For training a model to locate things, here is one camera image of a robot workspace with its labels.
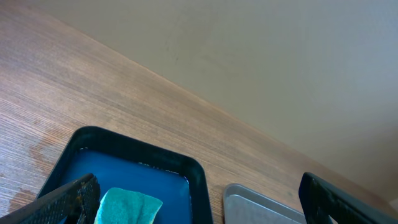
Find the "green yellow sponge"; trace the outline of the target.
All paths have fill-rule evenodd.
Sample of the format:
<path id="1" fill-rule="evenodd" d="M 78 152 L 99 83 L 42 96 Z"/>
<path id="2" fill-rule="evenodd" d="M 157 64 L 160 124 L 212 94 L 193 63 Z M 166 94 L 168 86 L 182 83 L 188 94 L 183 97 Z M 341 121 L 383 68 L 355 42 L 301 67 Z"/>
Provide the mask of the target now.
<path id="1" fill-rule="evenodd" d="M 153 224 L 162 205 L 155 197 L 114 187 L 101 199 L 94 224 Z"/>

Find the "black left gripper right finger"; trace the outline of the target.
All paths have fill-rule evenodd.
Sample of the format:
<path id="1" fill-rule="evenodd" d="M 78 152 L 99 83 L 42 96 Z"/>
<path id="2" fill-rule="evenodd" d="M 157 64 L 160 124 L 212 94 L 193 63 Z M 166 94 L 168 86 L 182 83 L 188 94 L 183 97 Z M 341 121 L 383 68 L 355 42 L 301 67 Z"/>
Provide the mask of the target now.
<path id="1" fill-rule="evenodd" d="M 308 224 L 397 224 L 397 219 L 306 172 L 298 196 Z"/>

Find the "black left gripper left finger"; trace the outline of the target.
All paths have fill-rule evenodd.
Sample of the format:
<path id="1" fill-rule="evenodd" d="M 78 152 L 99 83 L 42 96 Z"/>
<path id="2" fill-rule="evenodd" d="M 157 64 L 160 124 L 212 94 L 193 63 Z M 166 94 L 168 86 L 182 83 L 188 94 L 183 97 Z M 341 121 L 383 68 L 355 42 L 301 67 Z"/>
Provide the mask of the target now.
<path id="1" fill-rule="evenodd" d="M 1 217 L 1 223 L 93 224 L 99 206 L 100 185 L 97 178 L 89 173 Z"/>

